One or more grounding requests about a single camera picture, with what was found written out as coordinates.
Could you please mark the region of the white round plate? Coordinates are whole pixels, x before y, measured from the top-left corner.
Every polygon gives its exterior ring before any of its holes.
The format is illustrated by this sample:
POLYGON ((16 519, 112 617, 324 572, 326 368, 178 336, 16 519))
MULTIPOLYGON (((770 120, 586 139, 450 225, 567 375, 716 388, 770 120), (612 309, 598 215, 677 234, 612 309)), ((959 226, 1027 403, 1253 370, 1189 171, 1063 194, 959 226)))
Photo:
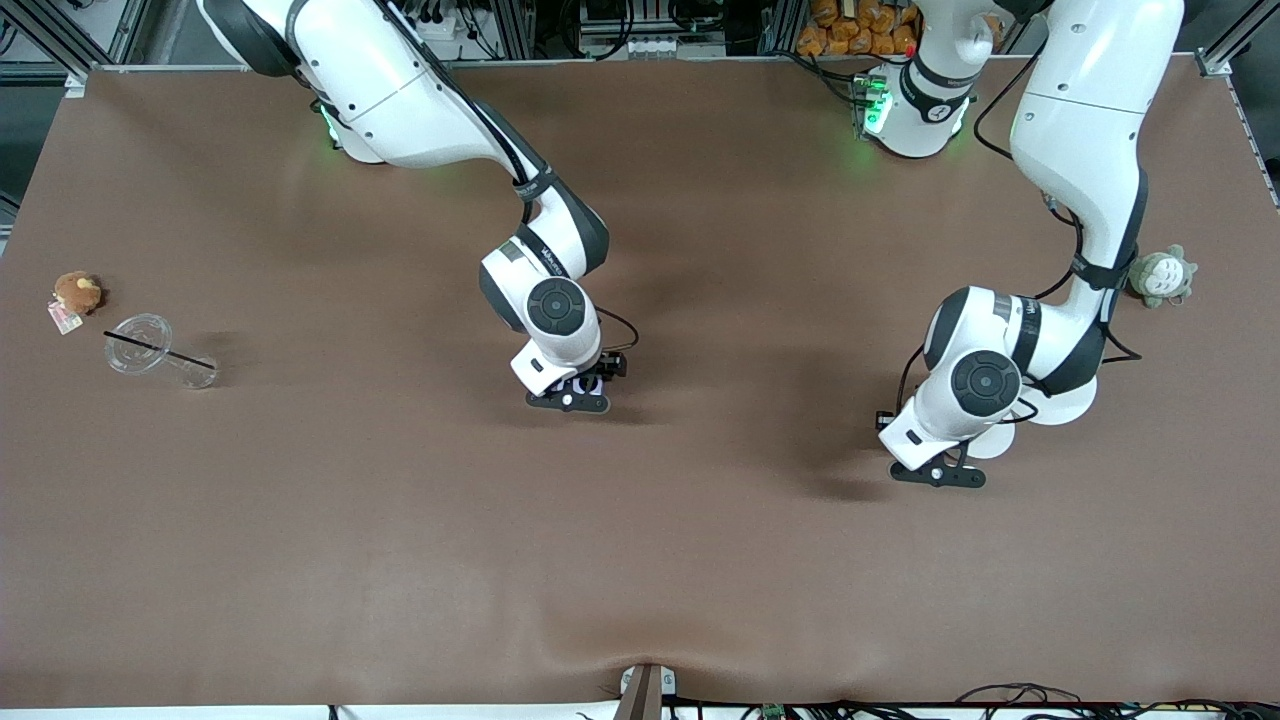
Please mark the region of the white round plate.
POLYGON ((1023 386, 1019 400, 1011 406, 1007 420, 1029 419, 1043 427, 1059 427, 1075 421, 1085 414, 1098 389, 1097 378, 1082 387, 1060 395, 1046 395, 1029 384, 1023 386))

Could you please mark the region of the clear plastic cup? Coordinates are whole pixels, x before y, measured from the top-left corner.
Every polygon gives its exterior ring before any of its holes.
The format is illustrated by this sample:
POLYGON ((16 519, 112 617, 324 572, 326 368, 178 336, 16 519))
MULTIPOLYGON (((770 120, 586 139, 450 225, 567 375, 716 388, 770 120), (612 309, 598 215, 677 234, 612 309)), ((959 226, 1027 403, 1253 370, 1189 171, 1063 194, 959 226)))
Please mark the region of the clear plastic cup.
POLYGON ((209 389, 219 377, 216 361, 179 346, 172 323, 157 314, 136 314, 102 336, 108 365, 123 375, 159 378, 184 389, 209 389))

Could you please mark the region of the brown plush toy with tag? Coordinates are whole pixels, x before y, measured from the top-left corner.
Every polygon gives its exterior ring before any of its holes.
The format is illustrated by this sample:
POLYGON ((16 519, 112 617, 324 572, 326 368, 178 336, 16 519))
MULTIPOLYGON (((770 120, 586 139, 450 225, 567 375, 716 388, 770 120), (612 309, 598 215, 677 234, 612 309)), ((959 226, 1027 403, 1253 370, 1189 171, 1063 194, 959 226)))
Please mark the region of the brown plush toy with tag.
POLYGON ((54 283, 47 313, 59 334, 65 336, 81 328, 84 319, 105 304, 106 290, 99 278, 88 272, 69 272, 54 283))

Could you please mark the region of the aluminium frame profile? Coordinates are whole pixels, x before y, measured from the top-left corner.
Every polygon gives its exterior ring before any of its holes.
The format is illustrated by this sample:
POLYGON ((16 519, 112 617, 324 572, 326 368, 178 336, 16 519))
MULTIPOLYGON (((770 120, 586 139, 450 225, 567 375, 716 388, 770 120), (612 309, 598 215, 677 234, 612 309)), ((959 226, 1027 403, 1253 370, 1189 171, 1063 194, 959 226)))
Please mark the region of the aluminium frame profile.
POLYGON ((1245 10, 1207 46, 1196 50, 1196 64, 1202 77, 1230 76, 1230 60, 1240 54, 1253 36, 1280 12, 1280 0, 1251 0, 1245 10))
POLYGON ((0 87, 83 88, 128 63, 157 0, 0 0, 0 87))

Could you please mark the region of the white round box with label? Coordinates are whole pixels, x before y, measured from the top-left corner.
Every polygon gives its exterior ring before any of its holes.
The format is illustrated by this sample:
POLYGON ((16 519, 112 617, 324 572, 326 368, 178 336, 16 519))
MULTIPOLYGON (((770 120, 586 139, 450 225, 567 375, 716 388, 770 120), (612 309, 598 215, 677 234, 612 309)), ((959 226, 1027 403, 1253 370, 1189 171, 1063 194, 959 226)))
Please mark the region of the white round box with label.
POLYGON ((1009 451, 1015 434, 1016 425, 997 423, 966 442, 968 457, 992 459, 1009 451))

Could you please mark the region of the orange stuffed items pile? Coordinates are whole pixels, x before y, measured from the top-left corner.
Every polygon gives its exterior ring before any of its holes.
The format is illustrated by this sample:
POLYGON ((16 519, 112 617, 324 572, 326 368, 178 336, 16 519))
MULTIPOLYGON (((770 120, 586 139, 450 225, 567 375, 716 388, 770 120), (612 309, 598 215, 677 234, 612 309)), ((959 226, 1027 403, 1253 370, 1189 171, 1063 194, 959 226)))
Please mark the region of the orange stuffed items pile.
POLYGON ((911 0, 808 0, 800 56, 914 56, 923 14, 911 0))

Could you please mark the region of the white power strip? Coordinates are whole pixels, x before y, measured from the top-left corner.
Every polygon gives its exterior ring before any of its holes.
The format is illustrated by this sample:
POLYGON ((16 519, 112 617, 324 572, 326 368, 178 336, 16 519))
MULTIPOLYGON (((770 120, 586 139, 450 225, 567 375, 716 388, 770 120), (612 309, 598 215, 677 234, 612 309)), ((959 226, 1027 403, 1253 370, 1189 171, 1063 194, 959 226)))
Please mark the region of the white power strip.
POLYGON ((490 0, 403 0, 402 9, 442 60, 506 59, 490 0))

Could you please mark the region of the grey equipment box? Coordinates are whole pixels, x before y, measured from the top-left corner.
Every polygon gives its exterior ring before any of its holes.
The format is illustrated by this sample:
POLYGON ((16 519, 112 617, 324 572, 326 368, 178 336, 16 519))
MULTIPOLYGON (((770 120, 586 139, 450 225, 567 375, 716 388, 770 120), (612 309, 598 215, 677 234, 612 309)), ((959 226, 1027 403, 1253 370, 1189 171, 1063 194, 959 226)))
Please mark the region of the grey equipment box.
POLYGON ((566 45, 593 60, 728 55, 724 0, 566 0, 566 45))

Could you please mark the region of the black straw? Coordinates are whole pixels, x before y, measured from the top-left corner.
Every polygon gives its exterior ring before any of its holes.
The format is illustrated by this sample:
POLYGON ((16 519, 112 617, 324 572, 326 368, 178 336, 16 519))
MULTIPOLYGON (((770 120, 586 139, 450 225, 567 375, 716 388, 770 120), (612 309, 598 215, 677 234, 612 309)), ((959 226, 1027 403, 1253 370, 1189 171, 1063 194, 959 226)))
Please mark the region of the black straw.
POLYGON ((111 340, 115 340, 115 341, 120 341, 120 342, 124 342, 124 343, 134 345, 134 346, 138 346, 138 347, 142 347, 142 348, 146 348, 146 350, 150 350, 150 351, 165 355, 165 356, 177 357, 177 359, 182 360, 183 363, 195 364, 197 366, 202 366, 202 368, 206 368, 209 370, 216 370, 218 369, 211 363, 206 363, 205 360, 191 357, 191 356, 187 356, 184 354, 178 354, 178 352, 170 350, 168 346, 151 345, 148 342, 143 342, 142 340, 137 340, 134 337, 129 337, 129 336, 125 336, 125 334, 119 334, 119 333, 116 333, 114 331, 105 331, 102 334, 106 336, 108 338, 111 338, 111 340))

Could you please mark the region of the grey green plush toy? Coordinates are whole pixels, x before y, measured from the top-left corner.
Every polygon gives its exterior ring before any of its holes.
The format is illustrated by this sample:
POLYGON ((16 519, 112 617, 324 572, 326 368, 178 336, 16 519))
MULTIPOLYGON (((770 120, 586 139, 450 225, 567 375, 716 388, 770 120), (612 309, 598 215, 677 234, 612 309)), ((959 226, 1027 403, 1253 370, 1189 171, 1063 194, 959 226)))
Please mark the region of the grey green plush toy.
POLYGON ((1192 282, 1199 266, 1185 258, 1181 245, 1138 258, 1128 272, 1128 283, 1148 309, 1165 302, 1180 306, 1192 295, 1192 282))

